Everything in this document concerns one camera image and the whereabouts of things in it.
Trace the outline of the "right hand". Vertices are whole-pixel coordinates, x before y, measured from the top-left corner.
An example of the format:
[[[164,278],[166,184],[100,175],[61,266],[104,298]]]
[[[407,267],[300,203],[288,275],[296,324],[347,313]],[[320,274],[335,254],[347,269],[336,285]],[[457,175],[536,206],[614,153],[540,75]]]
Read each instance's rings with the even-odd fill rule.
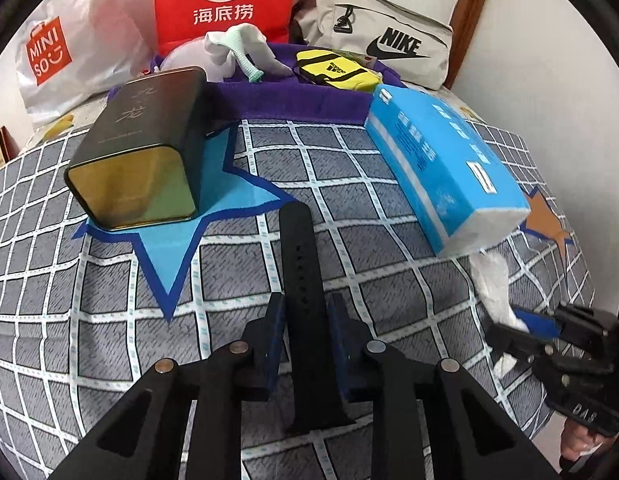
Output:
[[[564,422],[560,440],[560,455],[565,460],[577,462],[583,456],[607,452],[617,436],[605,437],[596,434],[572,419]]]

